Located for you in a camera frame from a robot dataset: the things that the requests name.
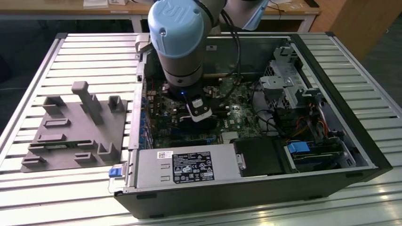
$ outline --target aluminum extrusion table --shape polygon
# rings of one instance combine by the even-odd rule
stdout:
[[[367,183],[353,184],[328,198],[192,214],[164,219],[134,219],[108,192],[109,167],[20,173],[41,122],[44,97],[70,93],[85,80],[89,92],[104,100],[130,100],[136,90],[136,34],[68,34],[49,49],[16,112],[0,137],[0,225],[367,225],[400,224],[402,111],[335,37],[301,34],[361,125],[393,169]],[[126,122],[132,103],[128,103]],[[121,161],[128,158],[129,123]]]

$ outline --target dark floor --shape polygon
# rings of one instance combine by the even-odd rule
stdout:
[[[129,21],[0,21],[0,56],[13,76],[0,83],[0,132],[36,73],[56,33],[132,32]],[[402,16],[361,62],[397,104],[402,104]]]

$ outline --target robot end effector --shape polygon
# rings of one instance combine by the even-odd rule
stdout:
[[[148,25],[172,94],[185,101],[194,122],[212,115],[201,88],[204,41],[217,25],[221,10],[235,26],[253,30],[268,0],[160,0]]]

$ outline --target metal frame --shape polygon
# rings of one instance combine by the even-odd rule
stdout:
[[[26,117],[26,111],[29,109],[29,106],[32,105],[33,98],[36,96],[36,87],[42,82],[42,79],[45,78],[45,74],[50,69],[52,62],[56,58],[56,54],[61,48],[64,39],[54,39],[50,49],[48,53],[44,56],[42,63],[38,66],[36,75],[32,79],[32,82],[29,84],[29,87],[26,88],[25,94],[21,98],[21,101],[17,105],[17,108],[10,116],[10,120],[3,128],[1,137],[0,137],[0,166],[3,161],[3,157],[6,155],[6,150],[9,149],[9,146],[11,145],[11,137],[16,136],[20,126],[22,124],[22,120]]]
[[[316,15],[264,15],[261,20],[301,20],[297,32],[308,32]],[[146,15],[108,14],[108,15],[0,15],[0,20],[130,20],[133,32],[142,32],[140,20],[146,19]]]
[[[133,32],[142,32],[140,26],[140,20],[144,15],[132,14],[108,14],[108,15],[26,15],[26,14],[13,14],[13,15],[0,15],[0,20],[130,20]]]

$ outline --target wooden table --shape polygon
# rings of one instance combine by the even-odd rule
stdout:
[[[100,20],[128,19],[134,32],[142,32],[140,20],[146,19],[150,6],[128,2],[125,6],[82,9],[82,0],[0,0],[0,19],[2,20]],[[280,12],[267,8],[263,20],[300,20],[299,32],[308,32],[319,8],[311,8],[303,0],[280,4]]]
[[[331,31],[357,60],[402,12],[402,0],[315,0],[321,9],[311,32]]]

